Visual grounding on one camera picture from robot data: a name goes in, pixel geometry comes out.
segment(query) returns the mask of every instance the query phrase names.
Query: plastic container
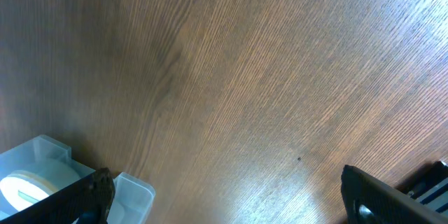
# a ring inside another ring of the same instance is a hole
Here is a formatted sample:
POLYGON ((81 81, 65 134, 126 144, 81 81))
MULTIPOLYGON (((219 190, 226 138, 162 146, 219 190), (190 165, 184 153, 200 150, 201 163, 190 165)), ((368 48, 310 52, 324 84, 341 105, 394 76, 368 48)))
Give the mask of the plastic container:
MULTIPOLYGON (((0 154, 0 220, 31 206, 94 172, 71 159, 71 148, 41 135, 0 154)), ((109 224, 145 223, 153 205, 153 187, 121 173, 109 224)))

